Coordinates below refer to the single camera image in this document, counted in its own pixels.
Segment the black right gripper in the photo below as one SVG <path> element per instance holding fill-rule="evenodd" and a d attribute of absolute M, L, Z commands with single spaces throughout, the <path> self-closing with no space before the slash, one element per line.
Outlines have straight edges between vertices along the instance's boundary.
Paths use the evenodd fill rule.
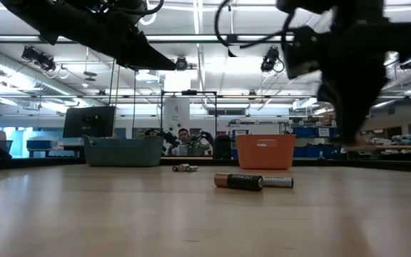
<path fill-rule="evenodd" d="M 328 55 L 322 64 L 318 100 L 332 104 L 341 143 L 355 143 L 366 116 L 387 83 L 386 53 L 401 61 L 411 57 L 411 22 L 357 21 L 343 31 L 331 32 Z M 336 96 L 352 96 L 351 135 L 345 112 Z"/>

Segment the silver ventilation duct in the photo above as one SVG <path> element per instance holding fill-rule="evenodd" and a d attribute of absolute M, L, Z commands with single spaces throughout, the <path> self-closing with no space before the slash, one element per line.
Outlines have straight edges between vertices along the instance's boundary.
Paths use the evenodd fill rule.
<path fill-rule="evenodd" d="M 28 64 L 16 61 L 0 53 L 0 69 L 4 72 L 2 81 L 15 84 L 16 86 L 28 87 L 35 83 L 43 84 L 60 95 L 78 96 L 81 93 L 66 86 L 55 79 L 43 75 L 41 71 L 32 69 Z"/>

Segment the blue plastic tub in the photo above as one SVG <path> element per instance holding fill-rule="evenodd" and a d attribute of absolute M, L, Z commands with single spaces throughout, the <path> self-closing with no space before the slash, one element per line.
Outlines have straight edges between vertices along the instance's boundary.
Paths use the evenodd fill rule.
<path fill-rule="evenodd" d="M 28 150 L 52 149 L 54 146 L 55 142 L 51 140 L 28 140 L 26 142 L 26 148 Z"/>

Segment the black rounded bin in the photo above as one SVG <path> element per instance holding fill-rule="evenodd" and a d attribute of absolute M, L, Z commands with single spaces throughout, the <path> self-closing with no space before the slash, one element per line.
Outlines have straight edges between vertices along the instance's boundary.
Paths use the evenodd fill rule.
<path fill-rule="evenodd" d="M 215 160 L 230 160 L 232 139 L 229 135 L 218 135 L 213 141 L 213 159 Z"/>

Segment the teal plastic bin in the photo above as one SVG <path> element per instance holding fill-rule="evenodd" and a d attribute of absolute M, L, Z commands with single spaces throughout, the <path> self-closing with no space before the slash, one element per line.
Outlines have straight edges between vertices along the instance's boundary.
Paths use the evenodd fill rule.
<path fill-rule="evenodd" d="M 161 162 L 164 139 L 98 138 L 83 136 L 85 160 L 89 166 L 152 167 Z"/>

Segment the black aluminium table frame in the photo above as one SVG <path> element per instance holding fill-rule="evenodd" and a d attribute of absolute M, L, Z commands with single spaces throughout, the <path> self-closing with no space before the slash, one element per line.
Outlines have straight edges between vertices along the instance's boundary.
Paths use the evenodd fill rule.
<path fill-rule="evenodd" d="M 195 166 L 238 166 L 238 160 L 213 160 L 205 158 L 162 158 L 160 165 L 174 166 L 189 163 Z M 0 159 L 0 170 L 15 168 L 36 168 L 47 166 L 67 166 L 85 164 L 84 158 L 14 158 L 9 160 Z M 411 172 L 411 161 L 381 161 L 381 160 L 311 160 L 294 159 L 293 166 L 306 167 L 349 167 L 349 168 L 372 168 L 391 171 Z"/>

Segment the blue storage bin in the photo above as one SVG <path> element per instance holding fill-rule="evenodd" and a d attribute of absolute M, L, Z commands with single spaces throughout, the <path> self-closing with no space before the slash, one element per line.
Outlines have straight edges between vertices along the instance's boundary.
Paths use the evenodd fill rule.
<path fill-rule="evenodd" d="M 293 133 L 300 138 L 316 137 L 318 130 L 314 127 L 294 127 Z"/>
<path fill-rule="evenodd" d="M 294 158 L 335 158 L 340 153 L 340 148 L 335 146 L 296 146 Z"/>

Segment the person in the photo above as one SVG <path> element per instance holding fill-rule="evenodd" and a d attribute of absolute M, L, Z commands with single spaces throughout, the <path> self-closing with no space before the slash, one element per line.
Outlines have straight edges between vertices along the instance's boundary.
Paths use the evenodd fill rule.
<path fill-rule="evenodd" d="M 177 146 L 171 145 L 169 147 L 168 153 L 171 156 L 203 156 L 205 151 L 210 149 L 208 143 L 193 143 L 186 128 L 178 130 L 178 139 L 180 143 Z"/>

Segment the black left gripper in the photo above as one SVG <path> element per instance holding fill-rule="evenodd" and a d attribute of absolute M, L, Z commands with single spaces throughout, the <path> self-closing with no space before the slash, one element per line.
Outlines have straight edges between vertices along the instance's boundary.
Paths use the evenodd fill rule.
<path fill-rule="evenodd" d="M 70 12 L 62 16 L 65 27 L 59 34 L 117 60 L 133 70 L 174 71 L 176 64 L 154 49 L 135 23 L 145 11 L 143 0 L 64 0 Z"/>

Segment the orange plastic bin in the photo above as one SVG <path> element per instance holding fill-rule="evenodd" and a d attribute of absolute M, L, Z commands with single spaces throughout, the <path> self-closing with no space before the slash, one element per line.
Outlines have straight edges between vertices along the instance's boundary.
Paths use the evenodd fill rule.
<path fill-rule="evenodd" d="M 296 136 L 293 134 L 251 134 L 235 138 L 242 169 L 286 170 L 293 165 Z"/>

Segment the wooden workbench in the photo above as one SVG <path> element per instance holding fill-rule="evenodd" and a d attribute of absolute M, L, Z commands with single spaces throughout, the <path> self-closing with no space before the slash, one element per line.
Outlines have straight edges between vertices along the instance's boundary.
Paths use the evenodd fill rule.
<path fill-rule="evenodd" d="M 398 150 L 398 151 L 411 151 L 411 145 L 409 146 L 396 146 L 396 145 L 365 145 L 365 146 L 347 146 L 344 148 L 346 151 L 385 151 L 385 150 Z"/>

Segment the black computer monitor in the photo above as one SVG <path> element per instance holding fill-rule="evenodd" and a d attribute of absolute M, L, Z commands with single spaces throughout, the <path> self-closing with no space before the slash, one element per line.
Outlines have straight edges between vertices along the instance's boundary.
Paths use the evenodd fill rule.
<path fill-rule="evenodd" d="M 64 138 L 110 137 L 116 117 L 115 106 L 95 106 L 68 109 L 64 122 Z"/>

